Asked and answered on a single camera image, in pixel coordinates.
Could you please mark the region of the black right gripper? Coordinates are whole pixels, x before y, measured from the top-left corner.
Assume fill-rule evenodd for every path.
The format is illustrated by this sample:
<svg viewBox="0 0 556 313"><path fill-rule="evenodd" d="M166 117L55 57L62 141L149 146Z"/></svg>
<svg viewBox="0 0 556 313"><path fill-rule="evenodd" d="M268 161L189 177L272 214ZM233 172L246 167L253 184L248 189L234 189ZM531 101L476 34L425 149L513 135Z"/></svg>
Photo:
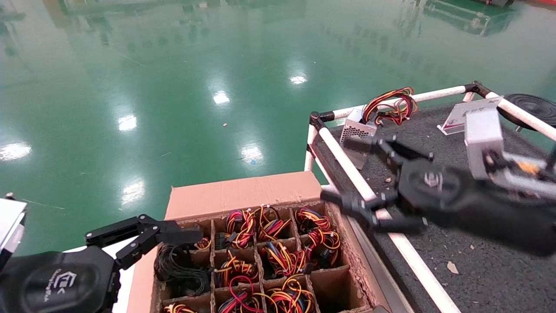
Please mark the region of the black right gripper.
<svg viewBox="0 0 556 313"><path fill-rule="evenodd" d="M425 216L389 212L396 195L380 193L364 200L355 194L322 190L321 201L336 205L340 214L355 220L365 234L420 234L429 220L537 257L555 254L554 200L519 197L493 183L475 180L463 168L434 164L433 153L411 148L396 136L370 141L348 137L343 144L375 155L397 174L400 208Z"/></svg>

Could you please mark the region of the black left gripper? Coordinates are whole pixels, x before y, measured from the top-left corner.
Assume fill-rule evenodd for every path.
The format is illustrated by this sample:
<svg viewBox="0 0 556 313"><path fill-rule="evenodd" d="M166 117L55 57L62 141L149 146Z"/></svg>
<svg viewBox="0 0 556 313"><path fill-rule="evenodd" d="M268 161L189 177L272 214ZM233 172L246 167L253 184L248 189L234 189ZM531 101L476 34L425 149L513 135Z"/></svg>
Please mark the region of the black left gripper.
<svg viewBox="0 0 556 313"><path fill-rule="evenodd" d="M101 249L130 238L134 240L116 253L116 260ZM99 248L13 257L1 271L0 310L109 313L121 286L120 269L129 269L160 243L192 245L202 239L198 226L181 228L174 220L142 214L86 233L86 246Z"/></svg>

